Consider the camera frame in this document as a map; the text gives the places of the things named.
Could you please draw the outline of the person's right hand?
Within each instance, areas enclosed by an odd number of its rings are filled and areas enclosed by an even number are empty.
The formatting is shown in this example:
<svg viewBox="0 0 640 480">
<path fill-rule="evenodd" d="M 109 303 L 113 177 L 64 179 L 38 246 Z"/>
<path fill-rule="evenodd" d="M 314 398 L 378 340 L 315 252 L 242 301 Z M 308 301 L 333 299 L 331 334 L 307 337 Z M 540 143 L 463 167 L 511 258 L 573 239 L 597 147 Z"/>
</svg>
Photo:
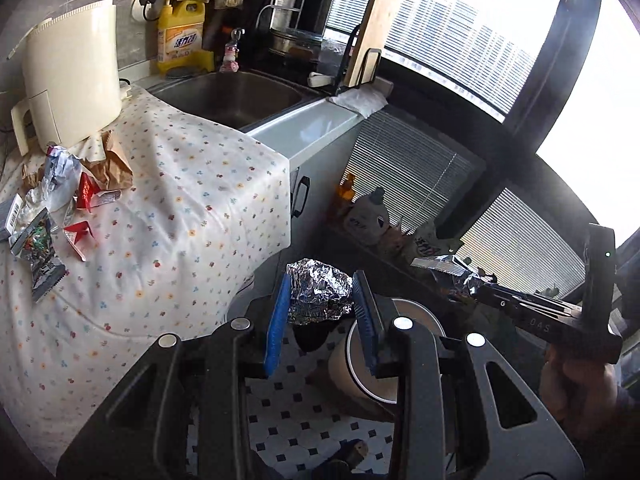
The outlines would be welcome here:
<svg viewBox="0 0 640 480">
<path fill-rule="evenodd" d="M 567 435 L 578 441 L 610 426 L 631 404 L 613 364 L 570 359 L 555 346 L 546 352 L 539 396 Z"/>
</svg>

